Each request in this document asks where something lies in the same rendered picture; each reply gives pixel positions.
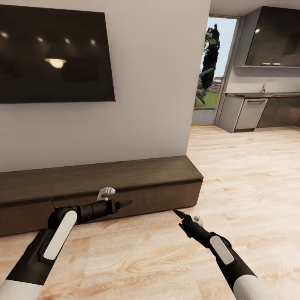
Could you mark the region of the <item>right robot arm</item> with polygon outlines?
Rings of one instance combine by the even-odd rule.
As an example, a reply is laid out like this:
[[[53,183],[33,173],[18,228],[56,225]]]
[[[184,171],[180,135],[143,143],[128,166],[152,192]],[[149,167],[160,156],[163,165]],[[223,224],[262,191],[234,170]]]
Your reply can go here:
[[[189,238],[194,238],[216,256],[216,262],[224,278],[234,293],[236,300],[277,300],[268,288],[255,276],[239,255],[232,250],[231,244],[214,232],[204,229],[200,216],[190,215],[173,209],[182,219],[179,226]]]

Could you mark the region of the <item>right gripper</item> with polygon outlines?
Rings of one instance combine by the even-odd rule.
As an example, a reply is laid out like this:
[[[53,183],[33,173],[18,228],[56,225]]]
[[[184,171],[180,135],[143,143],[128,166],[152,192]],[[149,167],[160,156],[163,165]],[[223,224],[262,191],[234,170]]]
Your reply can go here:
[[[182,219],[182,224],[179,223],[179,226],[186,232],[186,235],[189,238],[194,238],[196,241],[198,241],[198,233],[201,231],[201,229],[204,229],[200,225],[197,225],[194,221],[192,221],[192,218],[190,215],[185,214],[184,212],[178,211],[177,209],[173,209],[173,212],[177,214]]]

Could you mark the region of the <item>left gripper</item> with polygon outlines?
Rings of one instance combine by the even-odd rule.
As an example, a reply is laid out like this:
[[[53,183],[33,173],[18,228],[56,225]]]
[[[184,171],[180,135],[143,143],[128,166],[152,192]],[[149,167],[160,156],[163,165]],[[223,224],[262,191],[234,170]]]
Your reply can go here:
[[[119,209],[132,203],[132,200],[122,200],[115,202],[115,199],[112,200],[100,200],[93,203],[90,203],[93,210],[92,221],[107,216],[115,214]]]

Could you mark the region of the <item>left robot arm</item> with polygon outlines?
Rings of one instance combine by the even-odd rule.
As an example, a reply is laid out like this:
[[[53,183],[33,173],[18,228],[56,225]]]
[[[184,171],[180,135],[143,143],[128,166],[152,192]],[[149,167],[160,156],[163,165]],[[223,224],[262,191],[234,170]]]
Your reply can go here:
[[[0,300],[37,300],[74,225],[115,214],[132,203],[132,200],[108,200],[107,196],[114,193],[115,189],[104,188],[99,191],[96,202],[55,208],[49,216],[48,229],[39,230],[0,286]]]

